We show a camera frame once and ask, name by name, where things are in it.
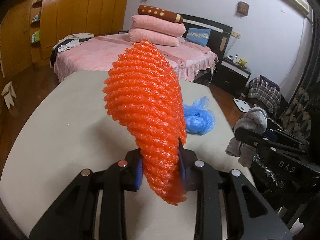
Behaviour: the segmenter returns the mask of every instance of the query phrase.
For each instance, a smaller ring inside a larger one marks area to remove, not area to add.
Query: crumpled blue plastic
[[[213,129],[215,117],[212,111],[205,110],[208,105],[207,97],[199,98],[191,106],[183,104],[187,133],[204,135]]]

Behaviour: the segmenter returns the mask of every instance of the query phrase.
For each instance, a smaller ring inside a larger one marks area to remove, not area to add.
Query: blue pillow
[[[205,47],[208,43],[210,32],[211,29],[190,28],[185,40]]]

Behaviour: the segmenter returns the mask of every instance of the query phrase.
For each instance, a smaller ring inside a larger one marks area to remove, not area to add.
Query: white bottle
[[[233,57],[233,60],[232,60],[232,62],[233,63],[236,63],[236,60],[238,59],[238,54],[236,54],[234,57]]]

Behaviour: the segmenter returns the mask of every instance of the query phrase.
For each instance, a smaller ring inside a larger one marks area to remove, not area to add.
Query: plaid cloth
[[[268,85],[260,77],[249,82],[249,98],[257,98],[269,108],[269,114],[277,112],[280,107],[281,94],[274,87]]]

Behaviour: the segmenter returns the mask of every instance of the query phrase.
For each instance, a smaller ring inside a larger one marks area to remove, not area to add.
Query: silver bolt
[[[119,167],[125,167],[128,165],[128,162],[126,160],[120,160],[118,161],[118,166]]]
[[[235,177],[239,177],[241,175],[241,172],[239,170],[234,169],[231,171],[231,174]]]
[[[81,171],[81,175],[86,177],[86,176],[89,176],[91,173],[91,171],[89,169],[84,169]]]
[[[204,166],[204,162],[203,162],[203,161],[201,161],[201,160],[197,160],[197,161],[195,161],[195,166],[197,166],[197,167],[201,168],[201,167],[203,167],[203,166]]]

